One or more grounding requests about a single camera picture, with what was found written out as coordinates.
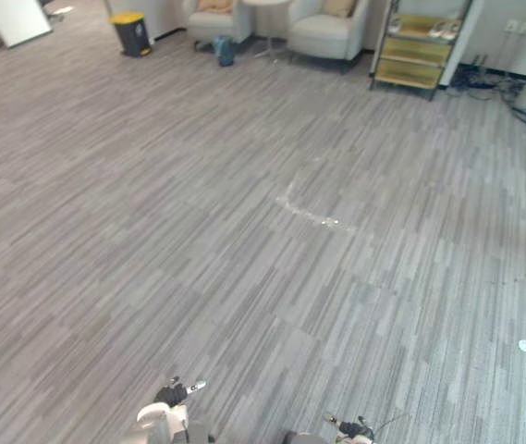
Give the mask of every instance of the shelf unit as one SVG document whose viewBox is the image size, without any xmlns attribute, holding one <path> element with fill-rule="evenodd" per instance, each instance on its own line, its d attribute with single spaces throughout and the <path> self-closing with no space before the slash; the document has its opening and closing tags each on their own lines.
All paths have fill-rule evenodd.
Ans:
<svg viewBox="0 0 526 444">
<path fill-rule="evenodd" d="M 389 32 L 388 24 L 397 10 L 398 1 L 393 1 L 385 20 L 370 89 L 378 81 L 411 86 L 431 90 L 431 101 L 457 39 L 433 38 L 429 36 L 429 31 L 440 21 L 458 23 L 461 31 L 462 19 L 397 14 L 402 26 L 398 32 Z"/>
</svg>

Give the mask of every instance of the yellow trash can lid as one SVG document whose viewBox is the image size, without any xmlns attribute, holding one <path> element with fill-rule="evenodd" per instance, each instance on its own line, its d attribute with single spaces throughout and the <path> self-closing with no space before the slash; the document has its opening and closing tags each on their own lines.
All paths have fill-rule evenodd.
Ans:
<svg viewBox="0 0 526 444">
<path fill-rule="evenodd" d="M 135 23 L 136 21 L 143 20 L 143 14 L 141 12 L 121 12 L 111 16 L 111 23 L 116 25 L 129 25 L 129 23 Z"/>
</svg>

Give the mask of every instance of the office chair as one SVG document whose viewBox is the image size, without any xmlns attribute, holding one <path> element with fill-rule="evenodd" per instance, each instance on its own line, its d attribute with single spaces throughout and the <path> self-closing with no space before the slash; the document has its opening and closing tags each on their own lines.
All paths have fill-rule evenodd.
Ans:
<svg viewBox="0 0 526 444">
<path fill-rule="evenodd" d="M 41 8 L 43 9 L 44 15 L 47 17 L 47 19 L 55 19 L 59 21 L 63 21 L 64 14 L 56 14 L 55 12 L 48 12 L 44 7 L 49 5 L 53 0 L 39 0 L 39 3 L 41 4 Z"/>
</svg>

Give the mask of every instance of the round side table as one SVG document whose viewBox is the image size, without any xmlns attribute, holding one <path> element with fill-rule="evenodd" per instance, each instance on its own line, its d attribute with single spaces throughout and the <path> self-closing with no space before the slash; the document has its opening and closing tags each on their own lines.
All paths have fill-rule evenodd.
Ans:
<svg viewBox="0 0 526 444">
<path fill-rule="evenodd" d="M 255 6 L 255 7 L 266 7 L 267 17 L 269 19 L 269 24 L 272 22 L 272 11 L 269 6 L 279 6 L 289 3 L 291 0 L 242 0 L 244 5 Z M 266 49 L 261 53 L 255 54 L 255 57 L 269 56 L 271 60 L 276 61 L 275 51 L 273 49 L 273 37 L 270 35 L 266 38 Z"/>
</svg>

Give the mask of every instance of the white shoe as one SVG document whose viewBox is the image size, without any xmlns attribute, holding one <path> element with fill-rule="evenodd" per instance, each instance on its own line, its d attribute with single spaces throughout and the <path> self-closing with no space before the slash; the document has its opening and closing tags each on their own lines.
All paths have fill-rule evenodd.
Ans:
<svg viewBox="0 0 526 444">
<path fill-rule="evenodd" d="M 388 23 L 388 32 L 391 34 L 398 34 L 400 30 L 402 29 L 402 18 L 399 16 L 393 16 L 390 20 L 390 23 Z"/>
<path fill-rule="evenodd" d="M 446 21 L 438 21 L 433 25 L 431 30 L 429 31 L 429 37 L 432 39 L 439 39 L 443 33 L 446 31 L 447 22 Z"/>
<path fill-rule="evenodd" d="M 456 21 L 452 21 L 450 23 L 447 23 L 446 29 L 444 30 L 443 34 L 441 34 L 441 38 L 451 42 L 452 40 L 456 40 L 458 34 L 459 23 Z"/>
</svg>

